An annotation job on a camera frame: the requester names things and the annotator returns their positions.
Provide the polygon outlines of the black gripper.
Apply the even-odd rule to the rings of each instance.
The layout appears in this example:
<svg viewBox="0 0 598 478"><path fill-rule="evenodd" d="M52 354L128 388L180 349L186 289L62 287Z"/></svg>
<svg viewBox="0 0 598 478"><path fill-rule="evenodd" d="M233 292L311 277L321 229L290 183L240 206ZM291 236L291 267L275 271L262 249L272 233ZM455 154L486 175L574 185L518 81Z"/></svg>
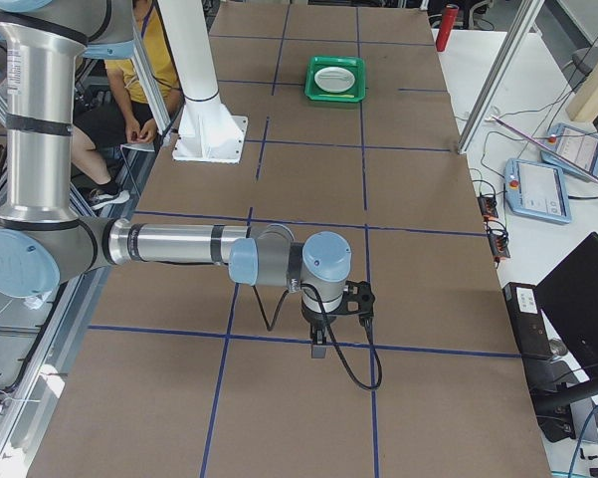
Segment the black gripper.
<svg viewBox="0 0 598 478"><path fill-rule="evenodd" d="M301 297L301 313L303 318L309 323L310 338L310 357L312 359L324 359L326 357L326 324L323 319L322 310L316 300L309 296Z"/></svg>

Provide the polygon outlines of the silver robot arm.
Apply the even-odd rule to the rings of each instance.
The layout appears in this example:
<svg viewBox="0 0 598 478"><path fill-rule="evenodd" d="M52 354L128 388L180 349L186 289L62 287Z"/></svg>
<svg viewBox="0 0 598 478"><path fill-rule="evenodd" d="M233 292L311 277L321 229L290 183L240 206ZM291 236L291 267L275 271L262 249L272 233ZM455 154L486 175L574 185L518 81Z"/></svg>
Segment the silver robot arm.
<svg viewBox="0 0 598 478"><path fill-rule="evenodd" d="M127 1L0 1L7 43L7 197L0 207L0 293L27 298L94 269L129 261L224 266L232 281L300 293L311 353L335 344L346 315L351 249L333 232L299 242L281 224L134 224L70 206L73 90L80 56L138 49Z"/></svg>

